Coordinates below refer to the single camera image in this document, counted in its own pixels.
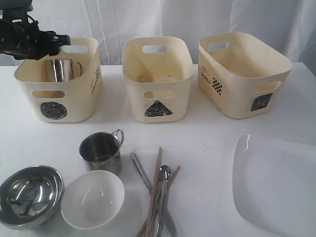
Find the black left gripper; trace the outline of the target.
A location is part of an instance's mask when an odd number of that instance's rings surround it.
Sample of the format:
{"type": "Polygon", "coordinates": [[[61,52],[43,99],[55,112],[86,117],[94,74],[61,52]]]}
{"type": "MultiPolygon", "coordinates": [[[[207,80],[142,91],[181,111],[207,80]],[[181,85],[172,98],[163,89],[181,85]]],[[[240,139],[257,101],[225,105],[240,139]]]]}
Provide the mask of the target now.
{"type": "Polygon", "coordinates": [[[0,21],[0,52],[16,60],[39,60],[47,55],[55,56],[60,53],[60,46],[64,45],[71,45],[68,35],[41,31],[37,21],[28,24],[0,21]]]}

